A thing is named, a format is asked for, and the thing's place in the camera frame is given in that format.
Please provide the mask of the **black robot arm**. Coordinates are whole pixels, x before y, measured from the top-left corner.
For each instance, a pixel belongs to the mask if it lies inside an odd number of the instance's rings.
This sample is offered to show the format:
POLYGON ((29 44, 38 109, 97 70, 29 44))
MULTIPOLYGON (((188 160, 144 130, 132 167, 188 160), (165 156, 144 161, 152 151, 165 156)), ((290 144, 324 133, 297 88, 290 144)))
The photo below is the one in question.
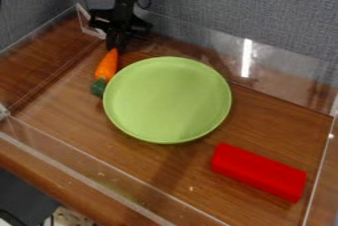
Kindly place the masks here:
POLYGON ((140 0, 115 0, 111 9, 91 9, 89 26, 106 34, 106 46, 122 53, 130 39, 146 34, 153 24, 136 14, 136 4, 140 0))

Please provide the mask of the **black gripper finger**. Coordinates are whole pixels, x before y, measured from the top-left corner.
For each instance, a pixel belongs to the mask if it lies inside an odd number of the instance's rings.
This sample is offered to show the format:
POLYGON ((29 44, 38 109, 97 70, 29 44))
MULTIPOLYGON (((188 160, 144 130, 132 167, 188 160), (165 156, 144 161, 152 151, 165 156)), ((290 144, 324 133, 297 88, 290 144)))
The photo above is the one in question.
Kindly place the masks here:
POLYGON ((130 35, 128 33, 117 34, 115 45, 117 45, 119 53, 124 53, 126 51, 129 41, 130 41, 130 35))
POLYGON ((106 34, 106 47, 107 50, 110 51, 113 48, 115 48, 115 38, 117 38, 117 33, 115 32, 109 32, 106 34))

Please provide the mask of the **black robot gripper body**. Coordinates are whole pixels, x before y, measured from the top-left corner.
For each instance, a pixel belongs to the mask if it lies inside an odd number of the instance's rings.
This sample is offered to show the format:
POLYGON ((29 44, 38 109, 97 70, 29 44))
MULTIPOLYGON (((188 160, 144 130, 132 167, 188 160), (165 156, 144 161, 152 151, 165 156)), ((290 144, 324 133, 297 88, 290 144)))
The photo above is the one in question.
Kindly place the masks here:
POLYGON ((153 24, 140 18, 134 9, 91 9, 89 25, 106 34, 146 34, 153 24))

